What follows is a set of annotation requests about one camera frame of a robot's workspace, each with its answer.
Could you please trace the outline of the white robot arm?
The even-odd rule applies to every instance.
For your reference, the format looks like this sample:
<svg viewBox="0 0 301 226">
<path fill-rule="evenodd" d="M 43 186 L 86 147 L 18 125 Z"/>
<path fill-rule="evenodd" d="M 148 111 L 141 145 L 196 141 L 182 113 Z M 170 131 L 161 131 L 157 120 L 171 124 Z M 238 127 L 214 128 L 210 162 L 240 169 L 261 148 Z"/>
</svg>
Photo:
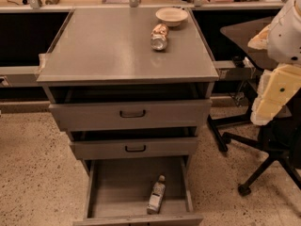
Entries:
<svg viewBox="0 0 301 226">
<path fill-rule="evenodd" d="M 301 0 L 288 0 L 273 21 L 247 45 L 266 49 L 277 62 L 265 70 L 251 108 L 250 120 L 262 126 L 271 121 L 301 88 Z"/>
</svg>

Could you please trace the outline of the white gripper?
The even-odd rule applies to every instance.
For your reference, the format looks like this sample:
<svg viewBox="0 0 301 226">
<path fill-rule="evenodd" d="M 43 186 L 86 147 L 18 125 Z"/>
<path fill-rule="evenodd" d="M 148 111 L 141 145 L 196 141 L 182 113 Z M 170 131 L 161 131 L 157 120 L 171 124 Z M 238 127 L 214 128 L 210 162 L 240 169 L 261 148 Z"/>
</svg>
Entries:
<svg viewBox="0 0 301 226">
<path fill-rule="evenodd" d="M 258 86 L 250 120 L 266 125 L 301 89 L 301 66 L 280 63 L 275 69 L 264 71 Z"/>
</svg>

